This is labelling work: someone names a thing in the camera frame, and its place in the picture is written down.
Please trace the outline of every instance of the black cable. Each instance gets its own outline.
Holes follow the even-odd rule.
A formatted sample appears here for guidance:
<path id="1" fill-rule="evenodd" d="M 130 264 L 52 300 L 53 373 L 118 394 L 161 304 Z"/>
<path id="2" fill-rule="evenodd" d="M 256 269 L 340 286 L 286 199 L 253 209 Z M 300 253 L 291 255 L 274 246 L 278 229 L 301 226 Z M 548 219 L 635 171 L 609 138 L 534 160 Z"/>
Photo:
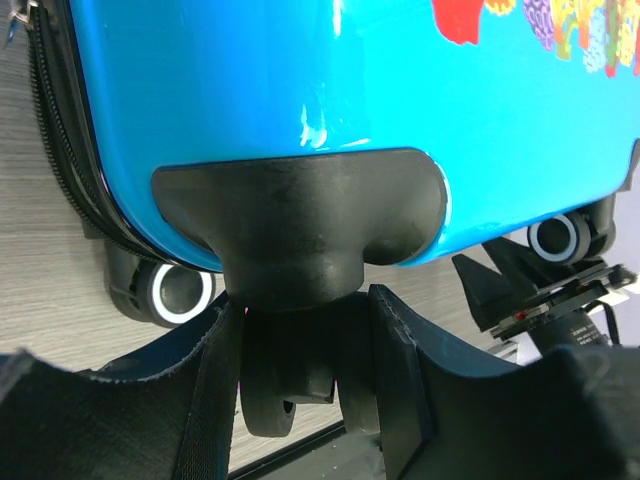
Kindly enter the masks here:
<path id="1" fill-rule="evenodd" d="M 611 339 L 611 343 L 614 346 L 620 346 L 620 332 L 618 332 L 618 322 L 616 321 L 616 314 L 613 311 L 613 307 L 608 303 L 605 303 L 601 300 L 596 300 L 591 302 L 589 305 L 584 307 L 585 311 L 589 313 L 596 307 L 602 307 L 604 310 L 605 318 L 607 319 L 607 329 L 609 330 L 609 338 Z"/>

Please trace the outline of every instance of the gray wood floor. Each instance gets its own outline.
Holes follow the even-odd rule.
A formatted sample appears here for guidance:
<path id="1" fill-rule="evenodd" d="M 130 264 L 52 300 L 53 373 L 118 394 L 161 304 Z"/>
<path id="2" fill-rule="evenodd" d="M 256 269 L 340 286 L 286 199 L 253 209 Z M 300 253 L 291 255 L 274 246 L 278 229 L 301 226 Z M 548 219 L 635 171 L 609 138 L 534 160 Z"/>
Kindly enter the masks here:
<path id="1" fill-rule="evenodd" d="M 7 13 L 5 3 L 0 3 L 0 17 Z M 28 85 L 26 42 L 20 34 L 0 50 L 0 351 L 28 348 L 64 368 L 95 368 L 163 330 L 128 320 L 110 304 L 103 252 L 83 238 L 49 171 Z M 476 331 L 447 260 L 411 270 L 368 268 L 367 281 L 389 285 L 420 314 L 471 343 L 492 343 Z M 336 406 L 300 410 L 286 441 L 339 418 Z M 234 466 L 282 445 L 248 436 L 241 415 L 236 418 Z"/>

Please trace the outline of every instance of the black wheel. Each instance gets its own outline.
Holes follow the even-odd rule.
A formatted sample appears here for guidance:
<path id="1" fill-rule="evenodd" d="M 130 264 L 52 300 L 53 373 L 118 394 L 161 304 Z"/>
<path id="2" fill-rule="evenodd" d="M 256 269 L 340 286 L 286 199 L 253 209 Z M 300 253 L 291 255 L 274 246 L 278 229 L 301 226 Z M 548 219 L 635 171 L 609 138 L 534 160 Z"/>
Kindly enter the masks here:
<path id="1" fill-rule="evenodd" d="M 135 280 L 140 312 L 156 325 L 174 328 L 202 313 L 216 291 L 211 273 L 141 261 Z"/>
<path id="2" fill-rule="evenodd" d="M 616 241 L 616 224 L 611 222 L 611 226 L 606 232 L 595 237 L 589 245 L 586 258 L 600 257 L 607 253 Z"/>
<path id="3" fill-rule="evenodd" d="M 591 233 L 578 212 L 558 215 L 529 227 L 531 249 L 543 260 L 571 265 L 584 259 L 591 245 Z"/>
<path id="4" fill-rule="evenodd" d="M 263 333 L 255 322 L 253 325 L 247 322 L 240 373 L 242 414 L 252 435 L 286 437 L 293 426 L 296 406 L 278 392 L 278 372 Z"/>
<path id="5" fill-rule="evenodd" d="M 110 287 L 109 297 L 111 297 L 113 305 L 124 316 L 138 322 L 149 321 L 148 318 L 142 312 L 140 312 L 140 309 L 136 305 L 137 302 L 135 301 L 133 295 L 127 295 L 126 293 L 120 292 Z"/>

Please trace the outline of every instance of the suitcase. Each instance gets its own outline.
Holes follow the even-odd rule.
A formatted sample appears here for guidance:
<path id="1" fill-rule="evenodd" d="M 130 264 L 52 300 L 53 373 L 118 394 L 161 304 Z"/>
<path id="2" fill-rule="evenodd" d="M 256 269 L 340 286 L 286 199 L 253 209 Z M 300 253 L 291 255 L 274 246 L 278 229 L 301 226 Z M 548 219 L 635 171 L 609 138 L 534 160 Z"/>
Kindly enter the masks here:
<path id="1" fill-rule="evenodd" d="M 248 303 L 337 298 L 363 260 L 418 265 L 594 205 L 640 152 L 637 0 L 20 11 L 76 210 L 138 255 L 224 264 Z"/>

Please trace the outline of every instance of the black zipper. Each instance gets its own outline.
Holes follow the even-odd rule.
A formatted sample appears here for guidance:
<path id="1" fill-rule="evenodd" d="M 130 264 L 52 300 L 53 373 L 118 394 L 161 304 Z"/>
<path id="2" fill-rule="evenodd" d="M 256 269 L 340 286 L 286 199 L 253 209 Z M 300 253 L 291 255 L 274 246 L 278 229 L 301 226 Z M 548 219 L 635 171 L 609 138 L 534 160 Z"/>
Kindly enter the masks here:
<path id="1" fill-rule="evenodd" d="M 35 115 L 51 170 L 60 189 L 78 216 L 105 239 L 145 260 L 163 261 L 157 252 L 127 238 L 118 225 L 101 212 L 93 173 L 87 162 L 82 161 L 87 157 L 86 147 L 81 135 L 73 130 L 73 120 L 67 119 L 65 122 L 64 113 L 72 115 L 74 106 L 72 96 L 65 91 L 68 88 L 63 80 L 65 64 L 44 6 L 33 8 L 30 20 L 29 65 Z M 56 82 L 52 75 L 63 81 Z"/>

